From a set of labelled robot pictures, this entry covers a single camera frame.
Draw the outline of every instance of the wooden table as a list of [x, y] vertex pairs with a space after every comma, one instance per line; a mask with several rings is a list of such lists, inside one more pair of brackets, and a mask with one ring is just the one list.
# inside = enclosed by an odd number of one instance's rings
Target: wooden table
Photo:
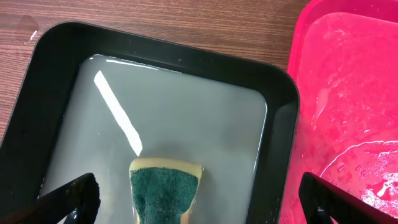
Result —
[[0, 138], [40, 35], [85, 21], [283, 69], [309, 0], [0, 0]]

